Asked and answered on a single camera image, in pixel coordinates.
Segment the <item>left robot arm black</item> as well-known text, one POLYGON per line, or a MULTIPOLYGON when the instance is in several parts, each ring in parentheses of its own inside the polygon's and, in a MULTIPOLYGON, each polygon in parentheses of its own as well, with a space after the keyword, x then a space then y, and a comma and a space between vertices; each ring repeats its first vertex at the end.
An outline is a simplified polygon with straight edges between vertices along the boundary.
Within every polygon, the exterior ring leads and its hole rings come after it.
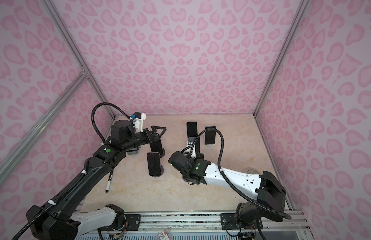
POLYGON ((157 142, 165 133, 165 127, 151 126, 136 132, 131 121, 116 121, 111 127, 105 144, 84 162, 81 172, 42 207, 32 206, 26 213, 27 224, 14 236, 30 229, 39 240, 73 240, 79 231, 79 222, 72 215, 79 203, 125 157, 127 151, 157 142))

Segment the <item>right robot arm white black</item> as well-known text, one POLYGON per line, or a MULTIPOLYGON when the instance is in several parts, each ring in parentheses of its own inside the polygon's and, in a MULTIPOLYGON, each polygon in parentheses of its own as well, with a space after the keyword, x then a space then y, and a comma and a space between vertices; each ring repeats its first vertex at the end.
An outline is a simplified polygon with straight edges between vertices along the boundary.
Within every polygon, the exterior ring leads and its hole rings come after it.
POLYGON ((285 213, 286 190, 271 172, 264 171, 260 175, 240 173, 219 168, 204 160, 203 155, 195 159, 179 151, 170 156, 168 163, 191 185, 231 188, 245 199, 245 203, 238 204, 234 214, 233 224, 238 228, 249 229, 261 218, 277 223, 291 219, 285 213))

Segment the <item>phone green edge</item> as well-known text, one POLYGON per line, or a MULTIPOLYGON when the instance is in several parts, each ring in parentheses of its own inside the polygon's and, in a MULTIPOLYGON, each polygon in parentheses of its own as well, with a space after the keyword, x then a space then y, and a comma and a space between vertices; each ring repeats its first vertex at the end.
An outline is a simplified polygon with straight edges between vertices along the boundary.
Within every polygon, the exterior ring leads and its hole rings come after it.
POLYGON ((148 173, 149 173, 149 169, 159 167, 161 165, 159 153, 147 153, 146 157, 147 157, 148 173))

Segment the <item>blue edged phone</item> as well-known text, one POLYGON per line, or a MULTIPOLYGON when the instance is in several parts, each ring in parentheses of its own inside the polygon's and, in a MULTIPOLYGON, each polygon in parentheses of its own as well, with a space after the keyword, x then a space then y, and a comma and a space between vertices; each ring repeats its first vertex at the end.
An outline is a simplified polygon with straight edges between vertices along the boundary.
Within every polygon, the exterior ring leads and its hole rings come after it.
POLYGON ((199 154, 200 153, 200 139, 199 138, 196 139, 196 145, 197 145, 197 154, 199 154))

